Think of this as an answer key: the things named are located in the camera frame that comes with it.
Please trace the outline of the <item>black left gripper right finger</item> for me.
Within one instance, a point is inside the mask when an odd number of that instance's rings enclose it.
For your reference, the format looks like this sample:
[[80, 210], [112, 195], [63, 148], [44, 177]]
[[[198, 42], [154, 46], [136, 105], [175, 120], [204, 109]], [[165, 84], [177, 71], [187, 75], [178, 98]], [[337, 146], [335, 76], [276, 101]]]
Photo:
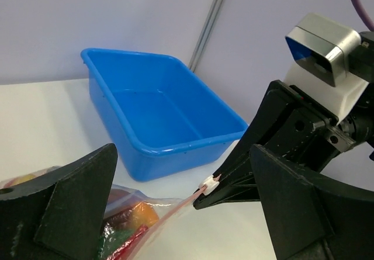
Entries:
[[373, 259], [373, 192], [279, 157], [250, 161], [277, 259]]

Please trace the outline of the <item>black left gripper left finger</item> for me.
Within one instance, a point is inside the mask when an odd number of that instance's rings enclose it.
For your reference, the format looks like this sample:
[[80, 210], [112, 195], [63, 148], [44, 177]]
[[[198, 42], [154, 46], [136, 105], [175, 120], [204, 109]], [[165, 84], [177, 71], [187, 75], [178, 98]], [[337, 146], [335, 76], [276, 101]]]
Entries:
[[1, 259], [94, 259], [117, 159], [106, 144], [1, 189]]

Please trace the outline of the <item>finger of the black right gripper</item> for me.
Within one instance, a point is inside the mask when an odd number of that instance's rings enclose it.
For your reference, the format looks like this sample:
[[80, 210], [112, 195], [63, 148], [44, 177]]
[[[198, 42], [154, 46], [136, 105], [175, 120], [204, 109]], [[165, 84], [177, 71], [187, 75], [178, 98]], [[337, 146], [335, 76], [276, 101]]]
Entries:
[[199, 185], [203, 192], [193, 202], [196, 210], [205, 209], [223, 203], [259, 202], [260, 197], [252, 172], [244, 175], [208, 176]]

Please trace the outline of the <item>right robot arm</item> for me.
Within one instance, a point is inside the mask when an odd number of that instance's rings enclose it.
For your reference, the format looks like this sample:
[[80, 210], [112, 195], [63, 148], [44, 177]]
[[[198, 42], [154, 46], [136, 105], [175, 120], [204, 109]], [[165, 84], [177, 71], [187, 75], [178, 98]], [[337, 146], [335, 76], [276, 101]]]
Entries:
[[313, 96], [300, 85], [272, 81], [248, 129], [213, 177], [218, 186], [194, 201], [195, 209], [260, 199], [250, 148], [261, 145], [291, 162], [315, 172], [349, 148], [373, 142], [373, 33], [362, 32], [361, 44], [348, 56], [354, 76], [368, 82], [342, 119], [322, 105], [331, 92]]

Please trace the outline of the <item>clear zip top bag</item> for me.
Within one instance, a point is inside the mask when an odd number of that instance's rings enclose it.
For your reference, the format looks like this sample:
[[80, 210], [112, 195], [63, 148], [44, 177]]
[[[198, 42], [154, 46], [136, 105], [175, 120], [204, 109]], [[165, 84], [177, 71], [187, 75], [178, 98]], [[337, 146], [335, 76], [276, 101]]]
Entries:
[[124, 259], [178, 200], [51, 167], [1, 183], [2, 259]]

